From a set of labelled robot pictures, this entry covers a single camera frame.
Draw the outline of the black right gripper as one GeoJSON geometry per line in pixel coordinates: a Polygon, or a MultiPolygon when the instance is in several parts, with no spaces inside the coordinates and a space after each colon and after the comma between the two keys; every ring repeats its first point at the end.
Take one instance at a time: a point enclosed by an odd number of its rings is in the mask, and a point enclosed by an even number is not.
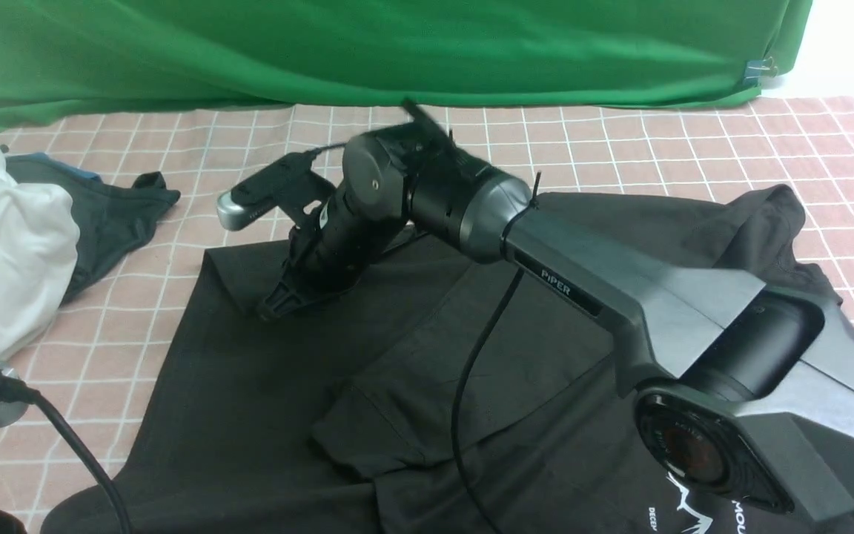
{"type": "Polygon", "coordinates": [[[365,133],[342,150],[342,182],[289,234],[288,256],[259,317],[278,319],[356,286],[363,272],[406,227],[410,132],[365,133]]]}

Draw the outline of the gray right robot arm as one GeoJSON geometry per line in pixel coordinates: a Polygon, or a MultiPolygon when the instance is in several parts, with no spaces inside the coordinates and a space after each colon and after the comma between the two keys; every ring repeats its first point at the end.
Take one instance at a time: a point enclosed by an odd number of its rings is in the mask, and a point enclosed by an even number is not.
{"type": "Polygon", "coordinates": [[[854,513],[854,328],[830,300],[748,271],[665,263],[539,209],[524,180],[432,121],[318,149],[250,176],[234,202],[296,220],[276,318],[345,293],[413,223],[476,263],[515,264],[612,334],[643,445],[692,490],[824,523],[854,513]]]}

